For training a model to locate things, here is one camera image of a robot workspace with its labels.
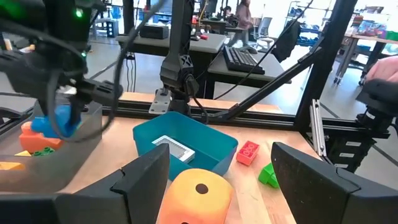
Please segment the small yellow block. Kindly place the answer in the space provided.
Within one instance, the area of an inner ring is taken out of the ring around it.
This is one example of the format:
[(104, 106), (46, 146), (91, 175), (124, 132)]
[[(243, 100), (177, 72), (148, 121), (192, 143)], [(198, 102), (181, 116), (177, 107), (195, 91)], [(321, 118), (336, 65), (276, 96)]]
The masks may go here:
[[(30, 157), (29, 151), (22, 151), (15, 156)], [(18, 162), (0, 162), (0, 170), (24, 170), (25, 166)]]

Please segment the bright green stepped brick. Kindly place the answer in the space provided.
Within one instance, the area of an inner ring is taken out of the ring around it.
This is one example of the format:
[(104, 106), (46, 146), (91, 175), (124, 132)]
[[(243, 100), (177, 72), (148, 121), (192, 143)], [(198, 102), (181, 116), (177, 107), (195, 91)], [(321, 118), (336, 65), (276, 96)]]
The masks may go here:
[(264, 185), (270, 185), (275, 189), (279, 188), (279, 183), (277, 181), (272, 163), (269, 163), (262, 168), (258, 176), (258, 181)]

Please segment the large blue toy block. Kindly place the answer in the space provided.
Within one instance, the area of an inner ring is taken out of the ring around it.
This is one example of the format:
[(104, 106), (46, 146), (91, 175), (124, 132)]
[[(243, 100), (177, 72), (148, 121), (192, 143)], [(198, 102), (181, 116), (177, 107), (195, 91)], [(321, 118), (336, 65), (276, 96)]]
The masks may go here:
[[(55, 109), (55, 119), (64, 137), (71, 137), (81, 123), (81, 116), (77, 120), (71, 122), (71, 106), (59, 105)], [(46, 138), (60, 138), (53, 130), (48, 116), (36, 116), (31, 123), (31, 130), (36, 133), (41, 133)]]

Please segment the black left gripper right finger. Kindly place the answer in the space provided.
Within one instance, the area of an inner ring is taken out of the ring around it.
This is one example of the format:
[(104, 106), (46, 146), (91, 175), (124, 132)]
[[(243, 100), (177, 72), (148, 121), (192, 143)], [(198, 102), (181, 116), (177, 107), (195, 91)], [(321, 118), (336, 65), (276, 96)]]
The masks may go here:
[(271, 161), (297, 224), (398, 224), (398, 190), (274, 142)]

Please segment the orange toy block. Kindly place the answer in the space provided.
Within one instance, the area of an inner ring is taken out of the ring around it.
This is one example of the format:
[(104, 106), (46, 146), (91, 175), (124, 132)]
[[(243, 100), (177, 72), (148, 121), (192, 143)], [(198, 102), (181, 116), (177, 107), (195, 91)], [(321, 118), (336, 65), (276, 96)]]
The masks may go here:
[(32, 122), (25, 122), (21, 126), (21, 134), (19, 135), (20, 144), (23, 150), (28, 151), (30, 153), (34, 153), (36, 151), (42, 151), (46, 147), (50, 147), (54, 150), (62, 147), (64, 141), (58, 138), (46, 138), (42, 133), (37, 133), (31, 130)]

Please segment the green rectangular toy brick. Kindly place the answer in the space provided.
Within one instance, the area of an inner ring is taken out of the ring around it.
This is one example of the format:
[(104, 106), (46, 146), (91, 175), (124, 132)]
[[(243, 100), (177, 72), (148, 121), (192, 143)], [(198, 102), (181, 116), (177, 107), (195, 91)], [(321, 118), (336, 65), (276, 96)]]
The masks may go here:
[(55, 152), (55, 150), (51, 147), (45, 147), (41, 151), (35, 151), (32, 153), (32, 156), (39, 157), (39, 156), (46, 156), (51, 153)]

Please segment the silver mounting plate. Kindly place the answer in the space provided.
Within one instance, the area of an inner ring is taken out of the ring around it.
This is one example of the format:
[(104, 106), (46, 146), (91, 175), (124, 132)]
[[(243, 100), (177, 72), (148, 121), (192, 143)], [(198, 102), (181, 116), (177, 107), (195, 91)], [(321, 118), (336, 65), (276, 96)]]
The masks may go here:
[(155, 91), (155, 98), (149, 108), (150, 114), (164, 114), (170, 108), (172, 100), (171, 92), (167, 88), (159, 88)]

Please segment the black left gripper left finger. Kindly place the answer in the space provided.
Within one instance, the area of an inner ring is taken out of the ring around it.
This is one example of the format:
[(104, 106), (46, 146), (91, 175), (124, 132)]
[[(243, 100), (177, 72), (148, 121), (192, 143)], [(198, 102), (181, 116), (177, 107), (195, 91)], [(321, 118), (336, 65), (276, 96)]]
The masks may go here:
[(155, 224), (169, 164), (161, 144), (74, 194), (0, 195), (0, 224)]

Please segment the orange-red studded brick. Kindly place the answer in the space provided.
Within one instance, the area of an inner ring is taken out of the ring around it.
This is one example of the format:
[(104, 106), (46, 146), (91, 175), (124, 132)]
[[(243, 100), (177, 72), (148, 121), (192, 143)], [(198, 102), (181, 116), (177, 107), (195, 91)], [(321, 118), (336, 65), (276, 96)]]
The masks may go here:
[(243, 147), (236, 153), (236, 160), (246, 166), (250, 166), (257, 156), (260, 145), (246, 141)]

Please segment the dark translucent plastic bin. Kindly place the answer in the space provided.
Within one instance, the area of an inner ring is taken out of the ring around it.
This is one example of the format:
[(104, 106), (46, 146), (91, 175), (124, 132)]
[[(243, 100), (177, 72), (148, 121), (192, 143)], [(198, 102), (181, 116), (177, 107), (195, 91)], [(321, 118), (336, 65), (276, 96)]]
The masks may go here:
[(66, 142), (48, 156), (20, 157), (21, 123), (0, 134), (0, 162), (18, 162), (23, 170), (0, 170), (0, 192), (52, 193), (65, 188), (102, 140)]

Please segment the white framed card box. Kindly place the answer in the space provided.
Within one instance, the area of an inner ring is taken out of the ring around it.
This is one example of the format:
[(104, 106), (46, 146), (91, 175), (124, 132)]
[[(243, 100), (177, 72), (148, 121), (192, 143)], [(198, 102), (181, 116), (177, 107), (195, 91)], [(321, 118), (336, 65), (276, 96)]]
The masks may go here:
[(166, 135), (163, 135), (163, 136), (159, 137), (158, 139), (152, 141), (152, 144), (155, 144), (156, 146), (158, 146), (160, 144), (168, 144), (170, 154), (186, 164), (188, 164), (195, 158), (194, 150), (190, 149), (189, 147), (185, 146), (184, 144), (182, 144)]

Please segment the orange soft die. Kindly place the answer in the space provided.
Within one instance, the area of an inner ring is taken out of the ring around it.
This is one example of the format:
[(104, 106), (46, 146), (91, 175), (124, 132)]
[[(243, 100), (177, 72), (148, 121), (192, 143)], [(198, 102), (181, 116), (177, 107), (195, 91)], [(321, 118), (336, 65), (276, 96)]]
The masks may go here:
[(222, 176), (185, 170), (167, 189), (158, 224), (224, 224), (232, 196), (233, 188)]

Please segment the grey desk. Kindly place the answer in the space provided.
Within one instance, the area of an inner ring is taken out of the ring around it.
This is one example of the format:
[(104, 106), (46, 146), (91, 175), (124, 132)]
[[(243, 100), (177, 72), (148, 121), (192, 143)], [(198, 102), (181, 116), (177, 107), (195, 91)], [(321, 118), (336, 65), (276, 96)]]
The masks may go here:
[[(226, 37), (220, 34), (205, 34), (206, 40), (192, 40), (190, 42), (190, 58), (193, 61), (194, 76), (198, 78), (200, 86), (197, 97), (212, 99), (215, 89), (215, 81), (208, 78), (210, 64), (215, 64), (213, 60), (218, 56)], [(169, 52), (169, 37), (166, 39), (150, 39), (140, 37), (134, 40), (129, 52), (166, 56)]]
[[(265, 70), (264, 75), (251, 74), (247, 80), (242, 82), (241, 85), (260, 88), (273, 81), (278, 75), (284, 72), (281, 64), (272, 54), (269, 54), (261, 62), (261, 66)], [(228, 70), (224, 56), (220, 53), (208, 69), (205, 85), (205, 98), (214, 98), (215, 82), (236, 84), (245, 76), (246, 73), (244, 72)]]

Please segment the grey office chair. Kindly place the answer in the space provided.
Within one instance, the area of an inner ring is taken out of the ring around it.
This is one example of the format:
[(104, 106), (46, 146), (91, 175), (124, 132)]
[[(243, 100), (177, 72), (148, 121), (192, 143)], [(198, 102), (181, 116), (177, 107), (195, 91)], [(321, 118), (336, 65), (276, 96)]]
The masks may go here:
[(266, 52), (274, 43), (274, 39), (269, 37), (269, 26), (271, 22), (271, 17), (263, 17), (257, 31), (254, 33), (254, 39), (256, 40), (255, 48), (260, 52)]

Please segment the teal plastic bin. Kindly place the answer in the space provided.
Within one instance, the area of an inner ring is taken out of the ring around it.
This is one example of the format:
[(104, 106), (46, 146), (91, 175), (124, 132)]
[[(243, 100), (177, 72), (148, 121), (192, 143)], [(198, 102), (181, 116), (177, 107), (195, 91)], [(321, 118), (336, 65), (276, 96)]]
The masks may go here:
[(170, 154), (169, 180), (184, 170), (197, 168), (224, 175), (236, 152), (238, 141), (177, 112), (168, 112), (137, 125), (132, 130), (138, 154), (156, 147), (152, 141), (166, 135), (195, 151), (188, 164)]

